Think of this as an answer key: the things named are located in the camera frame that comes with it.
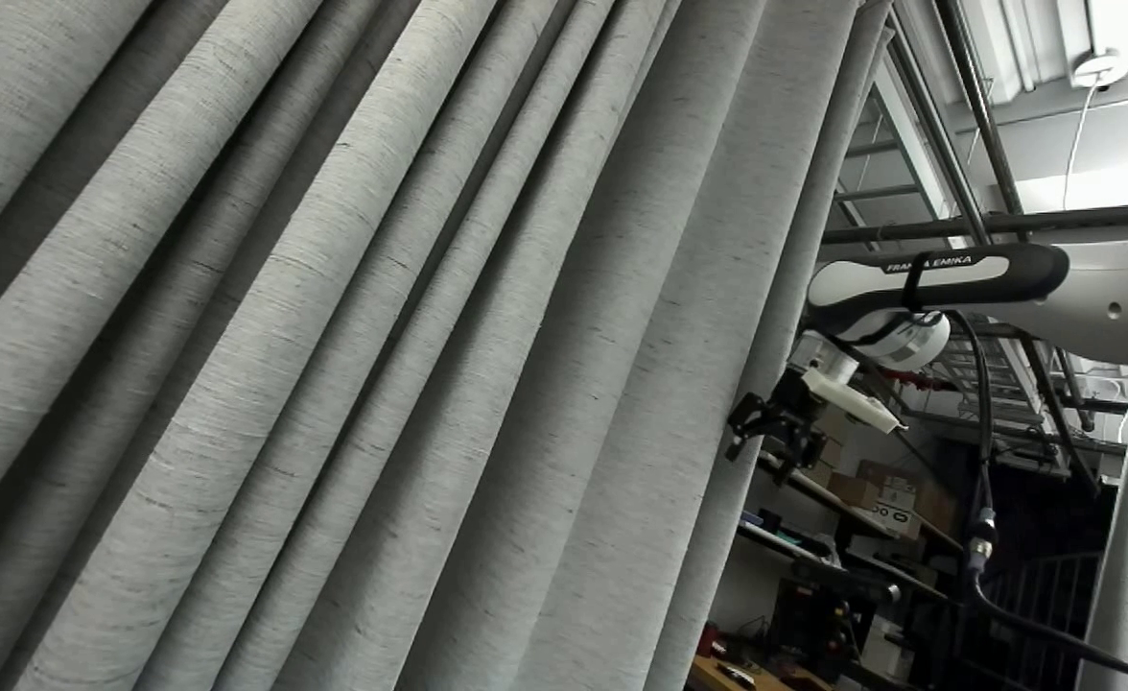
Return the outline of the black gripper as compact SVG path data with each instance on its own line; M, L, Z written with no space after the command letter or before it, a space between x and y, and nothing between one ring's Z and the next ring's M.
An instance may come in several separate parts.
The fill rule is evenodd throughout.
M786 370L767 396L746 391L729 409L725 457L737 457L748 440L758 440L758 453L774 457L779 471L804 468L825 448L825 437L812 430L817 409L817 396L793 370Z

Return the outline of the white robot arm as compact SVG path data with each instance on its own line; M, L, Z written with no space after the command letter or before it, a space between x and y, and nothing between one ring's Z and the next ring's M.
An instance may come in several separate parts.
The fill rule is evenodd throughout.
M885 371L927 370L966 316L1090 362L1128 366L1128 240L830 260L804 284L811 327Z

